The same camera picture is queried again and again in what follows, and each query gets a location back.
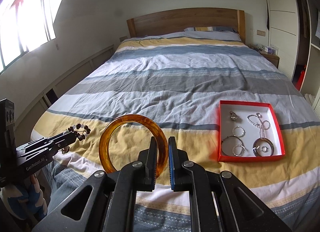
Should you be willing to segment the amber resin bangle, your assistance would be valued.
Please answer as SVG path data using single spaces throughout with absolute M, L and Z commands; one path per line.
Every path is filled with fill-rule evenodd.
M 151 119 L 138 114 L 126 114 L 113 120 L 104 129 L 99 140 L 99 159 L 106 173 L 116 172 L 109 154 L 110 140 L 117 129 L 128 123 L 139 123 L 146 127 L 156 140 L 158 146 L 158 158 L 156 163 L 156 179 L 163 173 L 169 157 L 169 146 L 162 129 Z

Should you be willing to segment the wide gold bangle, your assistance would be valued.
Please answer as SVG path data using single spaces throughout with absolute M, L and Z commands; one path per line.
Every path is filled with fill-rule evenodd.
M 267 138 L 258 138 L 253 143 L 252 151 L 255 157 L 273 156 L 274 145 Z

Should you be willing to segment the red object in wardrobe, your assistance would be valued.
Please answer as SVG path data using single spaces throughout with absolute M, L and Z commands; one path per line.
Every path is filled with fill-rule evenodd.
M 300 70 L 299 70 L 299 75 L 295 84 L 295 87 L 297 90 L 301 89 L 303 80 L 304 80 L 304 76 L 305 76 L 305 72 L 306 72 L 306 65 L 302 66 L 300 65 Z

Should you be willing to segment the bright window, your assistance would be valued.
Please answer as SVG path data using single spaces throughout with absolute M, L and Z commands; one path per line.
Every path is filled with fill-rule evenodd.
M 1 0 L 1 71 L 55 39 L 62 0 Z

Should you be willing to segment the striped duvet bed cover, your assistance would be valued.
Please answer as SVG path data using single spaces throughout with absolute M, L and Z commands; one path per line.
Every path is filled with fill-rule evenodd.
M 285 156 L 275 162 L 217 160 L 220 101 L 273 107 Z M 146 116 L 206 170 L 232 172 L 292 231 L 319 231 L 319 118 L 291 80 L 231 32 L 179 32 L 123 41 L 114 55 L 41 116 L 31 138 L 82 123 L 91 129 L 44 168 L 53 211 L 102 168 L 99 140 L 114 119 Z

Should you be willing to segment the items on nightstand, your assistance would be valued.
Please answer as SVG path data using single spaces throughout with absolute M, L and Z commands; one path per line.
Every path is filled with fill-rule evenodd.
M 278 49 L 276 47 L 272 47 L 272 46 L 264 46 L 262 44 L 250 44 L 249 45 L 250 48 L 259 51 L 259 52 L 265 52 L 268 54 L 273 54 L 273 55 L 278 55 Z

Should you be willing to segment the wall switch plate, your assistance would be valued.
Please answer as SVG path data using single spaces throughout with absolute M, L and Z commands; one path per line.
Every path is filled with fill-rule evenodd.
M 262 30 L 257 30 L 257 35 L 259 36 L 266 36 L 266 32 Z

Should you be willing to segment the striped pillow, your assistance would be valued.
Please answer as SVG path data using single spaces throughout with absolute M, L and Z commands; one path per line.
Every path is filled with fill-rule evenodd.
M 227 26 L 208 26 L 208 27 L 188 27 L 185 32 L 233 32 L 237 33 L 232 27 Z

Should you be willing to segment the wooden nightstand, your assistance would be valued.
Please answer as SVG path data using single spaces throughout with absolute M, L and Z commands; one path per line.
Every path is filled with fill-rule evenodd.
M 259 51 L 259 53 L 265 58 L 267 59 L 269 62 L 271 62 L 274 66 L 276 66 L 276 68 L 278 68 L 279 65 L 279 56 L 271 54 L 271 53 L 267 53 L 265 51 Z

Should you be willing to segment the red white shallow box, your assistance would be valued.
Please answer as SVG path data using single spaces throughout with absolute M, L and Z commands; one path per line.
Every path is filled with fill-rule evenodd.
M 231 111 L 238 115 L 237 121 L 231 120 Z M 219 103 L 219 127 L 217 158 L 220 162 L 270 162 L 280 160 L 285 156 L 278 120 L 269 103 L 222 100 Z M 240 157 L 222 154 L 221 141 L 231 135 L 241 138 L 244 142 L 246 151 Z M 267 138 L 273 143 L 273 156 L 255 157 L 252 147 L 258 138 Z

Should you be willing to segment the hanging striped shirt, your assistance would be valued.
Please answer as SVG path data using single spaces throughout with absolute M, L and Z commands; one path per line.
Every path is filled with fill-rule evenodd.
M 320 11 L 318 11 L 318 14 L 317 14 L 317 25 L 316 25 L 315 36 L 318 39 L 320 39 Z

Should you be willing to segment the white wardrobe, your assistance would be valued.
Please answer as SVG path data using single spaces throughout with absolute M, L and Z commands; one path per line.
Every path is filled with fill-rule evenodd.
M 290 80 L 306 65 L 299 90 L 319 106 L 319 39 L 315 36 L 318 9 L 313 0 L 267 0 L 268 44 L 278 49 L 278 68 Z

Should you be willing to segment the wooden headboard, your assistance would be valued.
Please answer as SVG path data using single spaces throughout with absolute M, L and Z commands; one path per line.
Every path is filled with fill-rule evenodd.
M 127 20 L 132 38 L 181 32 L 188 27 L 231 27 L 246 42 L 245 12 L 229 8 L 181 8 L 151 13 Z

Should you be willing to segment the thin gold bangle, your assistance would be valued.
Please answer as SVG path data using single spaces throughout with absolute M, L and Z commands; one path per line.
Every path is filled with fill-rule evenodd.
M 240 157 L 245 153 L 246 148 L 241 138 L 231 135 L 221 141 L 221 151 L 225 156 Z

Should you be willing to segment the silver charm pendant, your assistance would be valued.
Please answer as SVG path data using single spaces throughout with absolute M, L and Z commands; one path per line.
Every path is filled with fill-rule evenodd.
M 231 118 L 232 121 L 237 121 L 238 115 L 235 112 L 231 111 L 230 112 L 230 118 Z

